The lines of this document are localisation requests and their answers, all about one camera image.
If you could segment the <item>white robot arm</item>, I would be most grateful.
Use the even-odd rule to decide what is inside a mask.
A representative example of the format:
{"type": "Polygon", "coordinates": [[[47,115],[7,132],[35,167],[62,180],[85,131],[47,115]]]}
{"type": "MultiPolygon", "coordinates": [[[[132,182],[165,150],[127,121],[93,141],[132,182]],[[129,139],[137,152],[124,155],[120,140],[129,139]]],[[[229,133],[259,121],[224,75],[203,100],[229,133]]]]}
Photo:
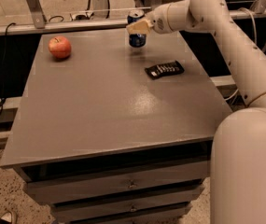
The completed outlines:
{"type": "Polygon", "coordinates": [[[199,31],[215,39],[245,108],[227,116],[214,136],[211,224],[266,224],[266,55],[233,21],[225,0],[164,4],[127,30],[199,31]]]}

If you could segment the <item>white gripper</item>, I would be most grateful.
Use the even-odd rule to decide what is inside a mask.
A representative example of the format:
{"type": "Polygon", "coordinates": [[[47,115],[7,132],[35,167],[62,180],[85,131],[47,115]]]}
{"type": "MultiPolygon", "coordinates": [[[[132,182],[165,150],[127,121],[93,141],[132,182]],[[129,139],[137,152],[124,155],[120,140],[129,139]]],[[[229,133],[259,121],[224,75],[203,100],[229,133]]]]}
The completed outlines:
{"type": "Polygon", "coordinates": [[[172,32],[168,22],[169,4],[160,5],[146,14],[146,19],[132,22],[126,26],[130,35],[148,35],[153,29],[158,34],[172,32]]]}

